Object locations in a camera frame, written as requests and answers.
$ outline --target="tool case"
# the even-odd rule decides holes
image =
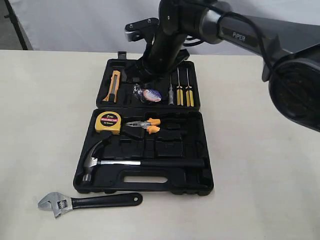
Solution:
[[[171,73],[174,92],[174,105],[168,104],[170,76],[154,79],[144,84],[146,89],[161,93],[162,100],[153,104],[142,103],[133,95],[135,84],[140,80],[127,79],[123,69],[134,63],[118,53],[118,59],[110,59],[106,64],[102,82],[96,98],[97,109],[93,111],[73,186],[79,193],[116,191],[171,192],[173,194],[208,195],[214,188],[202,115],[199,112],[200,98],[195,66],[191,61],[183,61],[179,66],[179,79],[186,101],[187,70],[192,86],[194,106],[177,105],[177,70]],[[113,71],[120,71],[120,83],[116,103],[103,101],[106,97]],[[103,112],[115,112],[121,117],[119,135],[110,131],[96,132],[95,123]],[[142,127],[125,125],[131,121],[146,121],[149,118],[160,119],[160,131],[149,134]],[[159,166],[141,166],[125,164],[104,164],[95,167],[91,184],[83,184],[84,161],[88,151],[99,141],[105,141],[103,147],[94,152],[94,157],[112,161],[149,161]],[[172,165],[175,161],[186,164]],[[127,182],[126,177],[164,177],[165,182]]]

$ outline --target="gray wall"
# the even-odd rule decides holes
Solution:
[[[11,0],[35,50],[142,53],[124,26],[158,17],[160,0]],[[227,0],[235,12],[320,25],[319,0]],[[190,48],[193,54],[250,54],[226,42]]]

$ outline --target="tape measure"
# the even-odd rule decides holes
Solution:
[[[105,111],[100,113],[95,120],[95,131],[110,131],[113,135],[120,134],[121,117],[118,113],[113,111]]]

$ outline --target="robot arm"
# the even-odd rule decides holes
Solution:
[[[262,80],[288,119],[320,132],[320,26],[231,12],[218,0],[161,0],[159,25],[141,59],[149,75],[180,62],[188,36],[209,44],[225,40],[263,57]]]

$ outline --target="screwdriver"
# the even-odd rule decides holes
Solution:
[[[176,104],[178,106],[184,105],[184,92],[182,91],[182,86],[180,85],[180,73],[179,68],[177,67],[177,75],[178,75],[178,86],[176,87]]]
[[[170,88],[169,88],[169,105],[174,105],[174,90],[172,88],[171,74],[170,74]]]
[[[186,89],[186,106],[187,107],[194,107],[194,93],[192,92],[192,86],[189,84],[189,70],[186,69],[186,79],[188,82],[188,86]]]

